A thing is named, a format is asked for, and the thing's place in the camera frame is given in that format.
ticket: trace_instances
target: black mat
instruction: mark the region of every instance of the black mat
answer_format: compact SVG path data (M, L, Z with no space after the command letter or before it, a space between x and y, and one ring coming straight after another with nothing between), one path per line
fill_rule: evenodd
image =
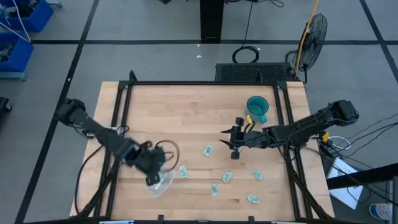
M216 81L258 82L261 74L263 82L287 81L289 63L218 63Z

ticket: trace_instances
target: black table leg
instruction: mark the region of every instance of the black table leg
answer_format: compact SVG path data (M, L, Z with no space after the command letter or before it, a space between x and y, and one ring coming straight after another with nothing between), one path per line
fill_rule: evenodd
M224 0L200 0L200 38L221 40Z

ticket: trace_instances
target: white cable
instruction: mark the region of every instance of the white cable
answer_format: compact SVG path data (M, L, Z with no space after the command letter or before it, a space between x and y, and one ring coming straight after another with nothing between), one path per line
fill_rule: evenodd
M341 146L338 146L338 145L336 145L336 144L333 144L333 146L334 146L335 148L338 148L338 149L350 149L351 143L350 143L347 139L345 139L345 138L343 138L343 137L341 137L341 136L330 136L330 137L329 137L329 139L332 139L332 138L338 138L338 139L344 140L344 141L347 142L347 144L348 144L348 147L341 147Z
M25 31L25 34L26 34L26 36L27 36L27 39L25 39L23 36L19 35L17 32L15 32L14 30L12 30L12 29L9 28L8 26L4 25L2 22L0 22L0 25L2 25L2 26L3 26L4 28L6 28L7 30L9 30L9 31L11 31L11 32L13 32L13 33L15 33L15 35L17 35L18 37L22 38L24 41L30 43L31 40L30 40L29 34L26 32L24 23L22 22L22 19L21 19L21 15L19 15L19 9L18 9L17 3L15 2L15 0L12 0L12 1L13 1L14 5L15 5L15 8L17 9L17 14L18 14L19 22L21 22L22 28L23 28L24 31Z

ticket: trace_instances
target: black floor stripe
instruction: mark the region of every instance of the black floor stripe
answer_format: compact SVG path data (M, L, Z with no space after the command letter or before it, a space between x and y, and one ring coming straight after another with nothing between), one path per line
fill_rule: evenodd
M390 51L389 51L389 49L388 49L388 47L386 45L387 42L384 41L383 36L381 35L380 30L377 27L376 22L374 21L373 16L371 14L371 11L369 10L369 7L366 4L365 0L359 0L359 1L360 1L361 5L362 5L362 8L363 8L363 10L365 12L366 17L369 20L369 23L371 24L371 27L372 27L373 32L374 32L374 35L376 35L377 40L380 42L381 49L382 49L382 51L384 53L384 56L386 57L388 65L390 66L392 74L394 75L394 77L396 78L396 81L398 82L398 68L397 68L397 65L396 65L394 59L392 58L391 53L390 53Z
M60 98L58 99L56 109L65 101L65 98L67 97L70 83L72 81L73 75L75 74L75 70L76 70L76 67L79 62L81 51L84 46L84 41L87 38L88 31L90 29L90 25L93 22L94 14L95 14L96 8L98 6L98 1L99 0L94 0L93 5L91 7L90 14L88 15L85 28L83 30L83 33L80 37L78 47L76 49L75 56L73 57L72 64L70 65L68 75L65 79L65 84L63 85L63 88L62 88L62 91L60 94ZM35 168L33 170L32 177L30 178L30 181L27 186L27 190L25 192L21 206L19 207L19 211L18 211L16 220L15 220L15 223L23 223L25 220L26 213L27 213L29 205L30 205L30 201L32 200L33 193L35 191L37 182L39 181L40 173L43 169L45 158L47 157L47 153L48 153L50 145L51 145L51 141L52 141L52 138L53 138L53 135L55 132L55 128L57 127L57 123L58 123L58 121L56 121L53 116L51 123L50 123L49 130L47 131L47 134L45 136L42 149L40 150L39 158L37 159Z
M79 44L79 40L32 40L33 44ZM98 45L160 45L160 44L261 44L298 45L299 40L86 40L84 44ZM326 40L324 45L398 45L398 40Z
M79 44L80 40L32 40L32 44Z

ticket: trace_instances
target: electric fan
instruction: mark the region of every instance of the electric fan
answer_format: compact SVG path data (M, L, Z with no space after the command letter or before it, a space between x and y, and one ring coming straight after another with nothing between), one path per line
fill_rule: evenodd
M307 71L312 68L321 52L327 28L328 21L324 15L313 16L308 30L307 26L304 29L298 49L287 52L285 56L285 62L287 62L289 55L294 54L292 63L295 67L290 68L290 73L297 77L298 71L304 72L305 81L303 83L307 83Z

